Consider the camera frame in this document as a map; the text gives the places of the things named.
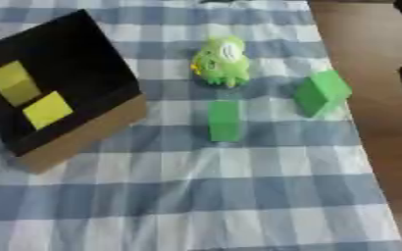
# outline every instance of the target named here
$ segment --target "wooden table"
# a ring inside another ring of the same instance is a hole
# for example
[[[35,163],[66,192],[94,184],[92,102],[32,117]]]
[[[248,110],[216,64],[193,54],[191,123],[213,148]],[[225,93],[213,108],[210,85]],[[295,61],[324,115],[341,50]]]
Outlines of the wooden table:
[[[402,15],[391,4],[311,2],[356,125],[402,232]]]

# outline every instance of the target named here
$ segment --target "green plush toy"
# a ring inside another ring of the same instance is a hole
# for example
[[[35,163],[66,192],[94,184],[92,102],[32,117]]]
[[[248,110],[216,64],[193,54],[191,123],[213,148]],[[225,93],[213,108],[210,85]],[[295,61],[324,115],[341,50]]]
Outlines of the green plush toy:
[[[244,42],[236,36],[211,38],[193,58],[190,68],[209,84],[232,88],[246,83],[250,76]]]

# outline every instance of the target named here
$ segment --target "toy eye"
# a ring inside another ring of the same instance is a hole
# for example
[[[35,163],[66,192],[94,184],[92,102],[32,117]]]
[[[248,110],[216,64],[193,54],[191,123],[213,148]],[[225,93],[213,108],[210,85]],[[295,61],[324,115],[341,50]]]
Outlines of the toy eye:
[[[207,64],[207,69],[208,70],[214,70],[217,68],[217,63],[215,61],[210,60],[209,63]]]

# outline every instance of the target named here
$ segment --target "box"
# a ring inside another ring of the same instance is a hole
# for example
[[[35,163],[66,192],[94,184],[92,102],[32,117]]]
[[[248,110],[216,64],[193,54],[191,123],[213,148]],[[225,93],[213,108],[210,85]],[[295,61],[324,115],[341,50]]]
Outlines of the box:
[[[0,67],[20,61],[45,96],[57,91],[73,113],[35,129],[0,94],[0,138],[34,173],[143,118],[138,81],[83,10],[0,40]]]

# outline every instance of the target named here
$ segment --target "toy mouth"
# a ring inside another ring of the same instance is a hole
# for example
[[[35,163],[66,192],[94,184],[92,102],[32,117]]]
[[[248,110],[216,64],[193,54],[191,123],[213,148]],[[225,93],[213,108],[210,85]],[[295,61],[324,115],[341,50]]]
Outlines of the toy mouth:
[[[191,68],[197,75],[201,75],[201,72],[199,71],[198,66],[192,64],[192,65],[190,65],[190,68]]]

